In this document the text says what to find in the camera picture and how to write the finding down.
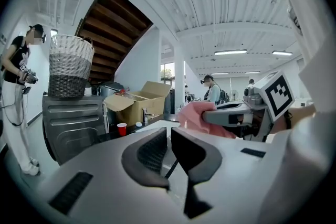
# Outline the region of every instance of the white pants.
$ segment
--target white pants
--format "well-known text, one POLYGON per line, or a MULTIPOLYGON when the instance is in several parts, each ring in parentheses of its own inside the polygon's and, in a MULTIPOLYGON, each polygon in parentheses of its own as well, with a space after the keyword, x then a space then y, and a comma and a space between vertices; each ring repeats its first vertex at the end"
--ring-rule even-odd
POLYGON ((22 170, 31 167, 28 154, 27 121, 24 113, 25 105, 22 100, 24 86, 4 81, 2 87, 2 106, 11 105, 3 109, 4 133, 9 148, 13 151, 22 170))

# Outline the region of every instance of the wooden staircase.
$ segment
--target wooden staircase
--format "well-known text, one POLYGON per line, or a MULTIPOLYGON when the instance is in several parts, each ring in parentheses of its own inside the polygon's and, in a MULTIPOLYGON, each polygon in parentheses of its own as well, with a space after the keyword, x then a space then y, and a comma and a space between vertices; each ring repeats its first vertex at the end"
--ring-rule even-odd
POLYGON ((152 25, 128 0, 95 0, 76 31, 76 36, 93 40, 91 84, 113 80, 118 66, 152 25))

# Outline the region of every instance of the white cube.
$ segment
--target white cube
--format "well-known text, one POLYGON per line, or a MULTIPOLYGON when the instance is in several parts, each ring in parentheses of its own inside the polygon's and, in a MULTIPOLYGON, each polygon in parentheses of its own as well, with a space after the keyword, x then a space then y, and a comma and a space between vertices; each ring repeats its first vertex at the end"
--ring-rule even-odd
POLYGON ((254 84, 254 93, 259 93, 267 104, 273 121, 280 118, 295 101, 282 71, 270 73, 254 84))

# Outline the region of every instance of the woven basket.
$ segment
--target woven basket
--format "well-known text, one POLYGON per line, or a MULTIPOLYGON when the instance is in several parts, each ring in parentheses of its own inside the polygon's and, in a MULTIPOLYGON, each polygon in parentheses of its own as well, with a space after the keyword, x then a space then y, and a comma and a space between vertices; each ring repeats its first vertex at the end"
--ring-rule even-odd
POLYGON ((94 48, 80 37, 54 35, 51 38, 48 95, 52 97, 84 96, 89 79, 94 48))

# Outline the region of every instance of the light blue shirt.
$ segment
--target light blue shirt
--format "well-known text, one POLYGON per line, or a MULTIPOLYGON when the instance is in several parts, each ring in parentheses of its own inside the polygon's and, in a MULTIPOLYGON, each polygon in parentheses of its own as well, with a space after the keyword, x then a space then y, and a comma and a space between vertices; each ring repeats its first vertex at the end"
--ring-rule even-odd
POLYGON ((221 89, 220 89, 220 87, 217 84, 213 85, 211 87, 210 91, 209 91, 208 100, 210 102, 213 102, 213 103, 218 102, 219 101, 219 97, 221 97, 221 95, 220 95, 221 91, 220 90, 221 89))

